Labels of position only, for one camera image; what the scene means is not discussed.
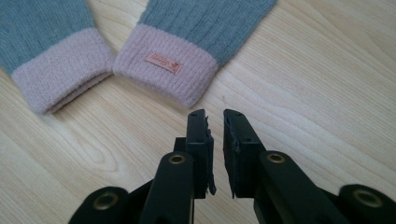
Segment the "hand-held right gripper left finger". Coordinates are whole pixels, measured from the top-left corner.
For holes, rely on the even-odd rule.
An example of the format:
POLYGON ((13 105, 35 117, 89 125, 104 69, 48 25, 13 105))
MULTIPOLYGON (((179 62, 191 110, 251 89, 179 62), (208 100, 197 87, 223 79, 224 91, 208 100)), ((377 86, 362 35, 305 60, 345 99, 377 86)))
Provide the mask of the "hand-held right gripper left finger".
POLYGON ((194 198, 204 199, 207 193, 215 195, 214 139, 204 109, 188 115, 186 136, 176 138, 174 151, 189 153, 193 158, 194 198))

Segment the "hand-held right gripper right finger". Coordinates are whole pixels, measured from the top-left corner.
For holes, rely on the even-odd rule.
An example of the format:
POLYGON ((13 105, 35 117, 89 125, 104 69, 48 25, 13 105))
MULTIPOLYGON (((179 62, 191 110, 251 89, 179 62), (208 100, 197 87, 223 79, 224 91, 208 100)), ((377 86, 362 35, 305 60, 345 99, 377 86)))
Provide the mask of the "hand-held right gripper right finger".
POLYGON ((257 164, 265 147, 246 116, 225 109, 223 154, 233 197, 253 198, 258 186, 257 164))

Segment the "teal knit glove labelled cuff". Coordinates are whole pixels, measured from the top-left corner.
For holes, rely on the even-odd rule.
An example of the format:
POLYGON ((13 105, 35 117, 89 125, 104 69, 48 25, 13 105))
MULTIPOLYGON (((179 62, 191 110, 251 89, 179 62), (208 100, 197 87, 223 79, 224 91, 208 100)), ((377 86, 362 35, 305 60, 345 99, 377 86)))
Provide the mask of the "teal knit glove labelled cuff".
POLYGON ((191 107, 276 0, 149 0, 116 75, 191 107))

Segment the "teal knit glove plain cuff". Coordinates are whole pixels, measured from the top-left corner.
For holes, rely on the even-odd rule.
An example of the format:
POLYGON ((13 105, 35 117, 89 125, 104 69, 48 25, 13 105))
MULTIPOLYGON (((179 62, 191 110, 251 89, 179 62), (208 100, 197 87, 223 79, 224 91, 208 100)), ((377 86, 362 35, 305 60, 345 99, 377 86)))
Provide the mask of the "teal knit glove plain cuff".
POLYGON ((71 102, 113 61, 86 0, 0 0, 0 67, 35 113, 71 102))

